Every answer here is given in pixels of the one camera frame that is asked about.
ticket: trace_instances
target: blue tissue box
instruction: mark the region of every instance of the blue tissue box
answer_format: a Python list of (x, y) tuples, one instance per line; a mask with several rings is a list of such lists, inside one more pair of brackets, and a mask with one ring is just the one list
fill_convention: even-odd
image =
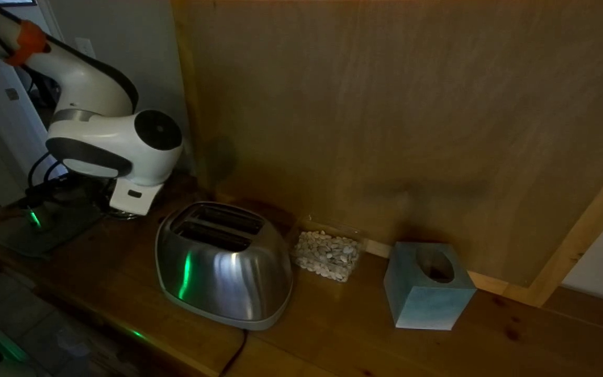
[(398, 243), (382, 283), (398, 328), (450, 331), (475, 294), (446, 243)]

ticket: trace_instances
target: power cord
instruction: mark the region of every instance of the power cord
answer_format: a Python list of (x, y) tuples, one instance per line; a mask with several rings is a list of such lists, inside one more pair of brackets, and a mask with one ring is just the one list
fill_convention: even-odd
[(221, 366), (221, 370), (219, 370), (219, 375), (226, 375), (229, 368), (233, 368), (233, 364), (239, 360), (239, 356), (241, 356), (241, 352), (242, 352), (242, 347), (244, 347), (244, 344), (246, 344), (246, 336), (249, 336), (249, 331), (241, 331), (241, 345), (239, 345), (239, 350), (233, 353), (233, 357)]
[(37, 169), (37, 166), (41, 166), (41, 162), (47, 157), (49, 152), (43, 152), (41, 157), (36, 159), (36, 164), (29, 167), (26, 171), (26, 188), (33, 186), (33, 171)]
[(51, 169), (59, 167), (59, 166), (63, 166), (63, 164), (60, 164), (60, 162), (55, 162), (55, 164), (46, 169), (46, 173), (43, 173), (43, 184), (47, 184)]

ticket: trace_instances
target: toaster slot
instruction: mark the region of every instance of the toaster slot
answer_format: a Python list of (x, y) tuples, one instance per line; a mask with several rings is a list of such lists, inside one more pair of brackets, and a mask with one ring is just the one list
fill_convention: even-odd
[(227, 252), (241, 252), (246, 249), (251, 243), (239, 234), (219, 230), (219, 228), (211, 228), (205, 223), (196, 223), (196, 222), (189, 222), (180, 228), (180, 234), (184, 239), (190, 241), (198, 241), (198, 243), (207, 243), (219, 249), (227, 249)]
[(258, 234), (263, 223), (261, 218), (226, 205), (198, 205), (190, 218), (246, 234)]

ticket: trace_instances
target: wooden wall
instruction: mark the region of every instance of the wooden wall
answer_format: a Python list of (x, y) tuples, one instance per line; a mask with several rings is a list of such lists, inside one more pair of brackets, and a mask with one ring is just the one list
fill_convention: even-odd
[(512, 286), (600, 230), (603, 0), (171, 5), (205, 186)]

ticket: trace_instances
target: electrical outlet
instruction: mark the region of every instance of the electrical outlet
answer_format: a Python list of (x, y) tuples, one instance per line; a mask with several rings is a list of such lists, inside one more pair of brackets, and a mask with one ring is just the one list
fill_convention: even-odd
[(90, 37), (75, 37), (75, 48), (84, 55), (88, 55), (90, 59), (95, 59), (94, 46)]

